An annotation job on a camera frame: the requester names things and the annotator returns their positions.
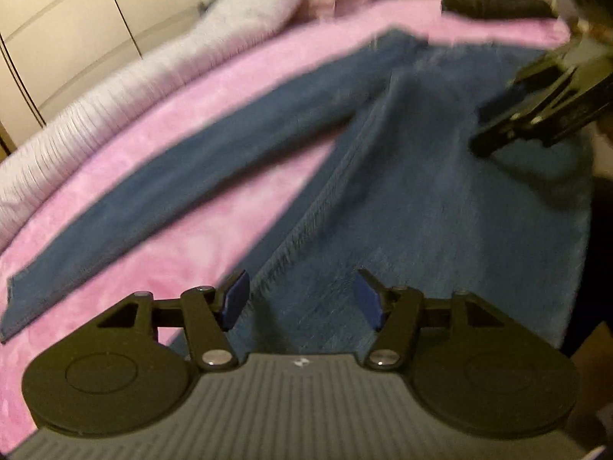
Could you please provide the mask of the pink rose blanket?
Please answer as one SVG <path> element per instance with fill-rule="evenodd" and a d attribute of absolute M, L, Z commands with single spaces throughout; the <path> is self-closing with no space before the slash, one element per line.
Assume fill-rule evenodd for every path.
<path fill-rule="evenodd" d="M 308 129 L 247 162 L 272 116 L 345 101 L 384 35 L 432 45 L 545 49 L 567 38 L 553 19 L 480 22 L 438 0 L 381 0 L 297 24 L 178 89 L 95 152 L 1 255 L 1 448 L 34 430 L 21 380 L 28 363 L 134 291 L 160 299 L 222 278 L 272 226 L 329 154 L 339 124 Z"/>

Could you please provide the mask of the blue denim jeans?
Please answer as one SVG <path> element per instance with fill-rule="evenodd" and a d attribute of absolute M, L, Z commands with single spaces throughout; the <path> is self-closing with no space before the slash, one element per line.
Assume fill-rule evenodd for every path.
<path fill-rule="evenodd" d="M 559 345 L 589 236 L 592 152 L 577 136 L 553 148 L 517 142 L 492 160 L 469 150 L 477 110 L 538 51 L 431 45 L 385 34 L 363 85 L 345 101 L 272 116 L 258 162 L 308 129 L 336 122 L 333 150 L 239 262 L 251 299 L 232 330 L 248 352 L 364 352 L 357 270 L 428 295 L 466 289 Z"/>

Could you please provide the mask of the white wardrobe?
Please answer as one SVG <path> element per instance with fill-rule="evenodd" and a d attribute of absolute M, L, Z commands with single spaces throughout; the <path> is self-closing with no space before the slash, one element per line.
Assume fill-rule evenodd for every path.
<path fill-rule="evenodd" d="M 1 126 L 13 145 L 212 0 L 1 0 Z"/>

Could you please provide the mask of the white striped duvet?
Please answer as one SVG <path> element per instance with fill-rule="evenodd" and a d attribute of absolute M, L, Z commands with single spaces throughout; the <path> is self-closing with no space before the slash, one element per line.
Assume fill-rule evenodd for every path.
<path fill-rule="evenodd" d="M 217 0 L 186 33 L 113 73 L 1 164 L 1 245 L 102 146 L 171 94 L 282 31 L 303 0 Z"/>

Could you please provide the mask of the black folded garment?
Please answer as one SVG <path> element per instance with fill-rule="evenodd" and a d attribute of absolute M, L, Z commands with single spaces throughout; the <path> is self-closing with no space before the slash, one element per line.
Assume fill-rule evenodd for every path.
<path fill-rule="evenodd" d="M 473 20 L 555 19 L 547 0 L 441 0 L 444 13 Z"/>

